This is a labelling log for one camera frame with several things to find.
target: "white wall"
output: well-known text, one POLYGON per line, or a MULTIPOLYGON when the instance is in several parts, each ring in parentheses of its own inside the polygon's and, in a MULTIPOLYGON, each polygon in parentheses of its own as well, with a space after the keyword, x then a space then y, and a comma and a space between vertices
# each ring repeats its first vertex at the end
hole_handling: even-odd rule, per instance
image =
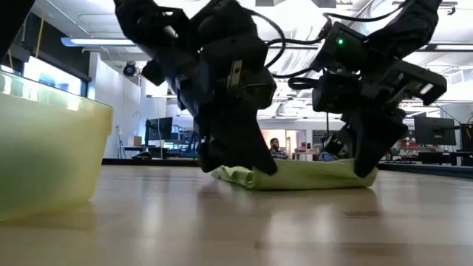
POLYGON ((146 118, 164 117, 166 100, 146 98, 146 84, 139 87, 105 64, 100 55, 91 53, 89 76, 89 97, 113 107, 113 130, 107 140, 103 154, 105 158, 116 158, 119 150, 117 126, 123 132, 123 144, 128 145, 135 135, 144 139, 146 118))
MULTIPOLYGON (((468 122, 468 119, 472 117, 473 115, 473 104, 472 103, 455 103, 455 104, 448 104, 445 106, 442 106, 442 109, 445 110, 445 112, 440 111, 440 116, 443 118, 452 118, 454 117, 455 120, 459 120, 461 123, 466 123, 468 122)), ((457 130, 456 132, 457 136, 457 147, 456 149, 460 149, 461 147, 461 131, 457 130)))
POLYGON ((183 128, 193 128, 194 122, 191 117, 178 117, 179 107, 177 104, 169 104, 166 107, 166 117, 172 117, 173 125, 178 125, 183 128))

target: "ceiling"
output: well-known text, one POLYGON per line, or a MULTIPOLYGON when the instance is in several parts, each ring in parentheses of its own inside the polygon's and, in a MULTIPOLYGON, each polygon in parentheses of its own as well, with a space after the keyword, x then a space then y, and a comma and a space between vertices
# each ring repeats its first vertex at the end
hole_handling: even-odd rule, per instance
MULTIPOLYGON (((473 1, 457 0, 457 12, 448 16, 448 10, 440 10, 440 22, 432 41, 470 43, 473 42, 473 1)), ((208 0, 156 0, 159 5, 183 8, 188 16, 194 15, 208 0)), ((336 10, 319 9, 312 0, 285 0, 275 7, 255 7, 255 0, 239 0, 248 8, 266 15, 274 20, 285 31, 286 36, 297 39, 312 39, 317 36, 325 22, 323 12, 343 13, 354 16, 360 10, 360 17, 379 16, 388 13, 394 7, 392 0, 353 0, 353 5, 338 6, 336 10)), ((38 0, 33 7, 33 12, 41 16, 44 12, 45 20, 71 37, 94 38, 124 38, 114 15, 113 0, 38 0)), ((354 23, 352 28, 368 34, 383 27, 389 19, 370 23, 354 23)), ((278 38, 278 35, 266 22, 256 19, 259 35, 264 40, 278 38)), ((113 62, 117 68, 124 65, 125 61, 143 61, 147 57, 136 47, 114 47, 102 51, 102 59, 113 62)), ((268 59, 277 53, 270 50, 268 59)), ((316 56, 316 50, 288 50, 284 56, 271 68, 272 72, 279 74, 291 73, 304 69, 316 56)), ((458 66, 473 65, 473 53, 434 53, 417 52, 406 58, 407 61, 428 67, 436 72, 445 72, 458 68, 458 66)), ((261 115, 272 117, 274 115, 288 115, 294 117, 307 117, 317 115, 312 111, 310 91, 295 92, 280 81, 274 105, 261 111, 261 115), (287 97, 299 99, 288 100, 287 97)))

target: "translucent container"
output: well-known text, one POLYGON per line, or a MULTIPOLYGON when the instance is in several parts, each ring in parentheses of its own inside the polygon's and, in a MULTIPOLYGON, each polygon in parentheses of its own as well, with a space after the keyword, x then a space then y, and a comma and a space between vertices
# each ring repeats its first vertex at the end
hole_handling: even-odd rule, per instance
POLYGON ((87 202, 112 107, 0 72, 0 221, 87 202))

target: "black monitor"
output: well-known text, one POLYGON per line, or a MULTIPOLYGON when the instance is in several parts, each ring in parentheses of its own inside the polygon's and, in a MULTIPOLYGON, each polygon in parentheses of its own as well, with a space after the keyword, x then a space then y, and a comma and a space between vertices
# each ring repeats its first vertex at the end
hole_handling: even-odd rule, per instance
POLYGON ((171 140, 172 117, 146 121, 147 140, 171 140))
POLYGON ((414 117, 415 142, 456 146, 455 121, 448 118, 414 117))

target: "window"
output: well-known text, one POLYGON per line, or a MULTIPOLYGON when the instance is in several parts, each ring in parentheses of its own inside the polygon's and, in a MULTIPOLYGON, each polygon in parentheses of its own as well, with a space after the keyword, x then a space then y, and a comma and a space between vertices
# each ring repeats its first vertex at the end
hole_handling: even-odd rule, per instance
POLYGON ((85 96, 85 83, 80 78, 34 57, 30 57, 30 61, 24 64, 23 76, 75 95, 85 96))

